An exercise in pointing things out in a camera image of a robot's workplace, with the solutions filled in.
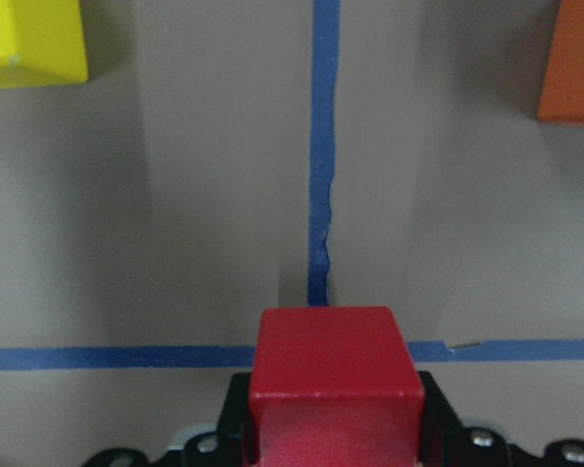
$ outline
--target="orange block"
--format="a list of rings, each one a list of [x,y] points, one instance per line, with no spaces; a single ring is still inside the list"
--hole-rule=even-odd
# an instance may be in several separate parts
[[[561,3],[538,119],[584,126],[584,0]]]

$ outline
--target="gray floor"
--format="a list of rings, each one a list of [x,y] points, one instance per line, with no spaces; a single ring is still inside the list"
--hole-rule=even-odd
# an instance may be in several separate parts
[[[335,305],[584,338],[584,130],[533,119],[556,8],[343,1]],[[90,83],[0,91],[0,347],[254,343],[306,300],[311,1],[83,10]],[[584,437],[584,362],[426,367],[526,448]],[[159,455],[230,374],[0,373],[0,467]]]

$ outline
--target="metal screw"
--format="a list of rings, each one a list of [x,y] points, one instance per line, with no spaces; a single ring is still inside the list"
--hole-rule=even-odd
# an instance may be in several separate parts
[[[197,443],[197,450],[202,454],[207,454],[218,449],[218,436],[207,435]]]
[[[132,465],[132,457],[129,454],[119,454],[108,465],[108,467],[129,467]]]
[[[487,430],[474,430],[471,432],[471,442],[481,448],[493,446],[493,435]]]
[[[576,464],[584,464],[584,449],[578,445],[564,445],[561,453],[565,460],[575,462]]]

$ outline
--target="top face of red cube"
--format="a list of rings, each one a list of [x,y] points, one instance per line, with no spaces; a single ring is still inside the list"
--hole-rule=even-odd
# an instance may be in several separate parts
[[[391,399],[422,394],[389,308],[264,312],[251,382],[254,403],[270,398]]]

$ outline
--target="front face of red cube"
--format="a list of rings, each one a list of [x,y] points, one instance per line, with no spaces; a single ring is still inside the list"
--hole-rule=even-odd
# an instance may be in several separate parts
[[[261,467],[413,467],[423,389],[385,307],[264,313],[249,396]]]

